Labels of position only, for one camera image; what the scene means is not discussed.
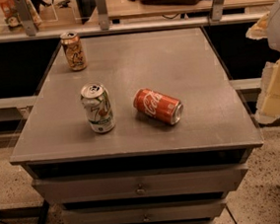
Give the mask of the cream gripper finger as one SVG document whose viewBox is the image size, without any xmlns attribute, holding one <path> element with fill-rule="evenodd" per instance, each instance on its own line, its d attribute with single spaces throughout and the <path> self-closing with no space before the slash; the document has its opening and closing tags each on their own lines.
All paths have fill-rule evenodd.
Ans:
<svg viewBox="0 0 280 224">
<path fill-rule="evenodd" d="M 260 18 L 257 23 L 253 24 L 245 34 L 246 38 L 261 40 L 267 38 L 267 24 L 269 13 L 265 14 Z"/>
<path fill-rule="evenodd" d="M 270 124 L 280 117 L 280 58 L 265 64 L 260 81 L 254 117 L 260 124 Z"/>
</svg>

